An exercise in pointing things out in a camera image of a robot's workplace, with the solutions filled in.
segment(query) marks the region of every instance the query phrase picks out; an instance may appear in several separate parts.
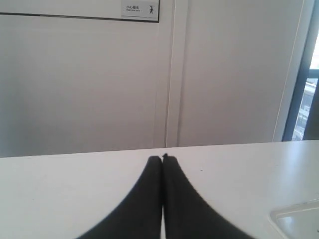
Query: sign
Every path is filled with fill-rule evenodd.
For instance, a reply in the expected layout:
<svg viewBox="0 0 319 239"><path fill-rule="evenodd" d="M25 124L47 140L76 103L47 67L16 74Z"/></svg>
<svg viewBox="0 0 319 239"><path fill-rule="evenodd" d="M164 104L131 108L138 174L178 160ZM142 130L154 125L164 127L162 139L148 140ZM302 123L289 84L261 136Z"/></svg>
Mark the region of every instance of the sign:
<svg viewBox="0 0 319 239"><path fill-rule="evenodd" d="M151 1L122 0L122 18L159 21L159 4Z"/></svg>

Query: white table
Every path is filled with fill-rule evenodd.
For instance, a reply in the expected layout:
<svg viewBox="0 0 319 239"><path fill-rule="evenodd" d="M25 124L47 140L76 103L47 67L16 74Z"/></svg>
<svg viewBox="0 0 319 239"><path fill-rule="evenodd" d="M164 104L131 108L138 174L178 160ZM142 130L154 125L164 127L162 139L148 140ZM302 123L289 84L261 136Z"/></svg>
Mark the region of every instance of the white table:
<svg viewBox="0 0 319 239"><path fill-rule="evenodd" d="M319 198L319 141L2 158L0 238L78 237L122 201L149 156L166 152L209 205L256 238L281 238L272 210Z"/></svg>

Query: glass pane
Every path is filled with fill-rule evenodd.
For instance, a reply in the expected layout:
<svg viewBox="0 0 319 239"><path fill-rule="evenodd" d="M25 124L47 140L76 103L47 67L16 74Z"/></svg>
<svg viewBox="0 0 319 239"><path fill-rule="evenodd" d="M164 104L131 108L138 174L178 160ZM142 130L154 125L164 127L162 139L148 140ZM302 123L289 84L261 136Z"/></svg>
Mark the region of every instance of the glass pane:
<svg viewBox="0 0 319 239"><path fill-rule="evenodd" d="M318 79L307 79L292 141L300 141L304 138L305 128L309 117L309 111L313 103L317 83Z"/></svg>
<svg viewBox="0 0 319 239"><path fill-rule="evenodd" d="M313 59L311 61L310 69L319 69L319 35L317 37L317 42L313 54Z"/></svg>

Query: pedestrian icon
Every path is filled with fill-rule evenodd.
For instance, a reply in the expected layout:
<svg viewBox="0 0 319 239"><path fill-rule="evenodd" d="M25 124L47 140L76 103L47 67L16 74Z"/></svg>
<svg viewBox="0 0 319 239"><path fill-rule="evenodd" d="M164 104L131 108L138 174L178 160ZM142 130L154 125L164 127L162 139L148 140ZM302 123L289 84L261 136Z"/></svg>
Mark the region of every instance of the pedestrian icon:
<svg viewBox="0 0 319 239"><path fill-rule="evenodd" d="M154 8L153 8L154 6L150 6L150 14L153 14L153 12L154 12Z"/></svg>

